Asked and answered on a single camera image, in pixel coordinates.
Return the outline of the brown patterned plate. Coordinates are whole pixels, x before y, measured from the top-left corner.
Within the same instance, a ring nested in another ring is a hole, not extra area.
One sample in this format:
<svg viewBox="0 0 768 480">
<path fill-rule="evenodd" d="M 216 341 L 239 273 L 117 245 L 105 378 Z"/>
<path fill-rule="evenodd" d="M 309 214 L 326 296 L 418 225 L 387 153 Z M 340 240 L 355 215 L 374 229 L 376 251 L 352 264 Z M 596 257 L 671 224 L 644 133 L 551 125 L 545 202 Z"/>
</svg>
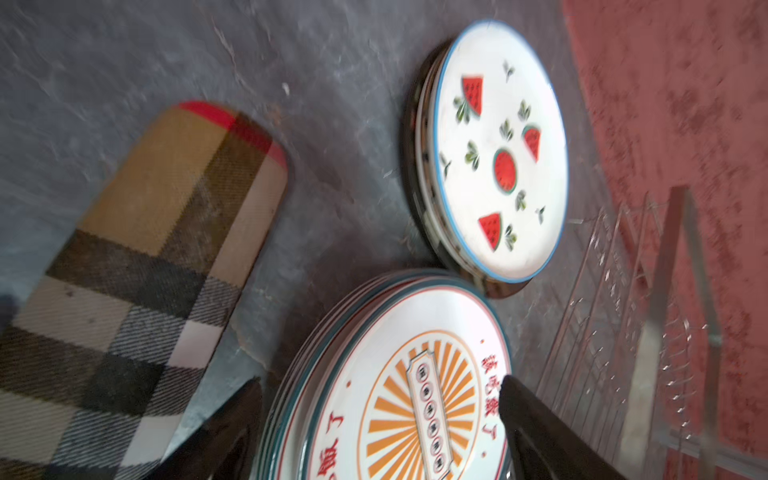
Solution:
<svg viewBox="0 0 768 480">
<path fill-rule="evenodd" d="M 345 311 L 345 314 L 348 315 L 348 322 L 345 325 L 341 325 L 340 322 L 336 324 L 336 327 L 340 327 L 340 331 L 332 339 L 328 349 L 320 358 L 317 365 L 311 370 L 311 376 L 305 384 L 305 388 L 299 397 L 299 402 L 294 407 L 293 415 L 289 420 L 287 430 L 277 437 L 279 443 L 278 447 L 274 450 L 274 453 L 276 454 L 276 462 L 270 463 L 268 467 L 268 473 L 275 476 L 275 479 L 295 479 L 297 477 L 294 466 L 297 462 L 298 454 L 302 449 L 304 424 L 312 418 L 314 398 L 317 393 L 322 391 L 325 374 L 334 367 L 334 357 L 336 356 L 337 351 L 343 348 L 347 336 L 356 330 L 359 321 L 355 316 L 369 306 L 375 307 L 382 298 L 389 297 L 398 290 L 405 288 L 410 284 L 419 282 L 432 282 L 438 286 L 466 287 L 468 285 L 466 281 L 455 276 L 432 276 L 409 283 L 403 282 L 401 284 L 392 285 L 380 292 L 356 311 L 353 311 L 352 309 L 347 309 Z"/>
</svg>

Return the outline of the white watermelon pattern plate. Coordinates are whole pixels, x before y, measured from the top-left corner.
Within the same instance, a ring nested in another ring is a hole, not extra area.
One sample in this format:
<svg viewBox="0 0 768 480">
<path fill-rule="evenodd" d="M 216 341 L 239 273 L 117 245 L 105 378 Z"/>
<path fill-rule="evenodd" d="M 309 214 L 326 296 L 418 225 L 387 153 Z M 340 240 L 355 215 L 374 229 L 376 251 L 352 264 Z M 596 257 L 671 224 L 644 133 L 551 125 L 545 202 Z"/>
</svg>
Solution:
<svg viewBox="0 0 768 480">
<path fill-rule="evenodd" d="M 523 36 L 478 21 L 439 63 L 427 115 L 440 215 L 472 272 L 503 283 L 539 274 L 560 241 L 569 162 L 562 114 Z"/>
</svg>

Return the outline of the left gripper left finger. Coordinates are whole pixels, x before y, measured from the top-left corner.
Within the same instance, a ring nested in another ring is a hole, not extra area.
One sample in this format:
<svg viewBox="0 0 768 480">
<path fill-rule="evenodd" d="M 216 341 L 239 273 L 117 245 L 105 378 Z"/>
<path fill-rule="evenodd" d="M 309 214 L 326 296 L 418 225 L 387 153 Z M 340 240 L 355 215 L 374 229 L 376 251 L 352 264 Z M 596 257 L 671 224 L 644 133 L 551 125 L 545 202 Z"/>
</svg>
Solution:
<svg viewBox="0 0 768 480">
<path fill-rule="evenodd" d="M 245 382 L 149 479 L 248 479 L 258 446 L 260 379 Z"/>
</svg>

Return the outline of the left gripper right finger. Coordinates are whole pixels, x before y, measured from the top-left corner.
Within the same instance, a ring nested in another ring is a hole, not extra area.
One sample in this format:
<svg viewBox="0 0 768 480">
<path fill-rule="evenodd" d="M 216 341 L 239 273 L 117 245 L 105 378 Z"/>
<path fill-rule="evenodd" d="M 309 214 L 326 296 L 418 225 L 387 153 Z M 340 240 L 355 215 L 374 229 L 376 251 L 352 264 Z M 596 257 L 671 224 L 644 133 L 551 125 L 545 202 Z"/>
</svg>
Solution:
<svg viewBox="0 0 768 480">
<path fill-rule="evenodd" d="M 517 378 L 504 377 L 500 419 L 516 479 L 620 479 L 622 475 Z"/>
</svg>

